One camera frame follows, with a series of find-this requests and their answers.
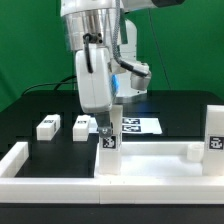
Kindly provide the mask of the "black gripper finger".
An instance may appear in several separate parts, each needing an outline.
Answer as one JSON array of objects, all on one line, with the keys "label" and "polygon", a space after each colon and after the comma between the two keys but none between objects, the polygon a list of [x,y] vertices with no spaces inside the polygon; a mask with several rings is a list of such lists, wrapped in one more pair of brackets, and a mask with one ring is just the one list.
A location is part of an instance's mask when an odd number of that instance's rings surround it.
[{"label": "black gripper finger", "polygon": [[98,132],[100,137],[111,137],[113,133],[113,128],[110,120],[110,115],[108,112],[97,113],[95,115],[96,123],[98,126]]}]

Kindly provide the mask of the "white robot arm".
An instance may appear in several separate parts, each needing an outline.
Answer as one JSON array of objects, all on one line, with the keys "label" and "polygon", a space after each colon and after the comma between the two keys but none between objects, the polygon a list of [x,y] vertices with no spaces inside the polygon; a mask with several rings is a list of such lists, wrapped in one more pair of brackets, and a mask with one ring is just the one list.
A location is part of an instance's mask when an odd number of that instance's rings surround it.
[{"label": "white robot arm", "polygon": [[127,42],[124,15],[143,8],[163,8],[185,0],[61,0],[60,15],[66,39],[75,54],[82,110],[96,117],[99,135],[115,133],[111,110],[117,94],[116,75],[131,73],[131,87],[144,91],[151,79],[146,63],[122,58],[119,46]]}]

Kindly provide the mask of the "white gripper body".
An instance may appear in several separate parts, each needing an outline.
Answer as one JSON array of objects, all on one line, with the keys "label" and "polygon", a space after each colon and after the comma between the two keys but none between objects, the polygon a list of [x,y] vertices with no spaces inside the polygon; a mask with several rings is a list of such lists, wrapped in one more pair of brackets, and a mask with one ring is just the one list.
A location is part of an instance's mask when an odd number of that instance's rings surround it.
[{"label": "white gripper body", "polygon": [[110,53],[107,48],[90,45],[93,72],[87,69],[83,50],[76,53],[76,75],[81,108],[84,113],[110,111],[113,104],[112,73],[109,70]]}]

